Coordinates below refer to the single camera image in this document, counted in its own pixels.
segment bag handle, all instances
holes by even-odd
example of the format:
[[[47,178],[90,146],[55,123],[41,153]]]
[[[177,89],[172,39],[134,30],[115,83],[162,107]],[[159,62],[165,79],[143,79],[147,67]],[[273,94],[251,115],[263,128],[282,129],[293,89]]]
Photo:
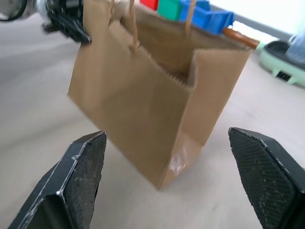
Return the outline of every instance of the bag handle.
[[[188,10],[187,19],[185,22],[186,36],[190,35],[192,19],[193,19],[195,7],[196,7],[196,2],[197,2],[197,0],[191,0],[191,5]],[[115,0],[111,0],[110,7],[109,7],[110,17],[112,16],[113,11],[114,11],[114,4],[115,4]],[[129,17],[130,17],[130,20],[132,23],[132,35],[133,35],[132,46],[133,46],[133,49],[136,51],[138,49],[138,30],[137,30],[137,24],[136,24],[136,20],[135,20],[134,0],[129,0]]]

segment floor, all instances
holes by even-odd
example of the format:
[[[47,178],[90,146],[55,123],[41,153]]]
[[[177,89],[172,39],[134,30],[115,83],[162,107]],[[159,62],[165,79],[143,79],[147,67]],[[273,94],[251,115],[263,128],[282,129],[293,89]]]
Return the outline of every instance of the floor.
[[[15,217],[69,143],[97,128],[66,96],[78,45],[45,36],[41,19],[0,24],[0,228]],[[305,90],[252,55],[194,165],[157,191],[108,142],[91,229],[259,229],[227,131],[276,138],[305,167]]]

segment red block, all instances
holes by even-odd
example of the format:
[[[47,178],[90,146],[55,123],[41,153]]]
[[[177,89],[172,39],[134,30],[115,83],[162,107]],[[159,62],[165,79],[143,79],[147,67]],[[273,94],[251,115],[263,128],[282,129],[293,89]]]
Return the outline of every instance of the red block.
[[[157,10],[158,2],[159,2],[159,0],[140,0],[140,3],[142,3],[145,6],[148,6],[149,8],[151,8],[153,10]]]

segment brown paper bag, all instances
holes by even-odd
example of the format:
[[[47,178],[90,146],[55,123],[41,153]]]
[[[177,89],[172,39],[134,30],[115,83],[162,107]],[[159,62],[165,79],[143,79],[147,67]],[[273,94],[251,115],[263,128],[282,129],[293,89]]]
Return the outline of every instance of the brown paper bag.
[[[80,47],[68,95],[162,188],[200,153],[250,51],[133,2],[126,14],[112,6],[84,1],[92,44]]]

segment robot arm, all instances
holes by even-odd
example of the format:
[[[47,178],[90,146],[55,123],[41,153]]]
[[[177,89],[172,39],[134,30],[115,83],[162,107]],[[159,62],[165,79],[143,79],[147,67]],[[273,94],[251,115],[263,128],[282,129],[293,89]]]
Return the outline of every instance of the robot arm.
[[[82,25],[83,0],[0,0],[0,22],[25,19],[39,12],[46,33],[60,31],[76,42],[90,43]]]

